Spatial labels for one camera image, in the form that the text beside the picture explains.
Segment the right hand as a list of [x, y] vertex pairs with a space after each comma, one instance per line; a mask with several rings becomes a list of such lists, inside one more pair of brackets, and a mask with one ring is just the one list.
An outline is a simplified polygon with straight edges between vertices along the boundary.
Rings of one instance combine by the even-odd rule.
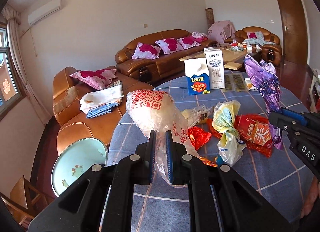
[[319, 198], [319, 181], [317, 177], [314, 176], [310, 185], [310, 189], [308, 191], [308, 195], [303, 204], [300, 218], [303, 218], [304, 216], [310, 214], [317, 198]]

